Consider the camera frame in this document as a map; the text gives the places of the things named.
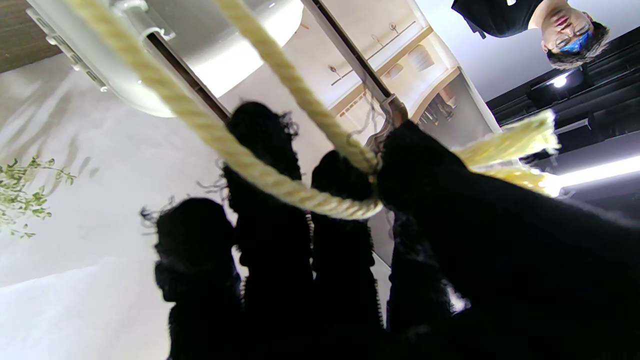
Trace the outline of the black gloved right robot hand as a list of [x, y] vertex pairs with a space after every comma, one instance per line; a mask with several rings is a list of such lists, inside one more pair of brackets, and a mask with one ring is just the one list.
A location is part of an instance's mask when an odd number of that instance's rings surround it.
[[363, 220], [306, 213], [222, 168], [157, 218], [170, 360], [637, 360], [639, 225], [473, 173], [411, 121], [387, 137], [387, 326]]

